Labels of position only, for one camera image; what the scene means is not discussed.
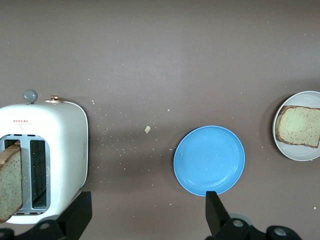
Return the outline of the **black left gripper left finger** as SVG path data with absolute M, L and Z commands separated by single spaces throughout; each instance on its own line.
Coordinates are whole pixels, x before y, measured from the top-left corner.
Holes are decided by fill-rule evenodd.
M 15 235 L 10 228 L 0 230 L 2 240 L 78 240 L 92 219 L 92 194 L 81 192 L 56 218 L 43 220 L 28 231 Z

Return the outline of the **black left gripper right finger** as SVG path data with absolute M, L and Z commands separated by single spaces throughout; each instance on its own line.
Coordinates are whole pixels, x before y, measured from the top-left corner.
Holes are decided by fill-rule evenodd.
M 208 240 L 300 240 L 292 229 L 271 225 L 265 232 L 256 229 L 252 222 L 240 214 L 229 214 L 215 191 L 207 191 L 205 217 L 211 232 Z

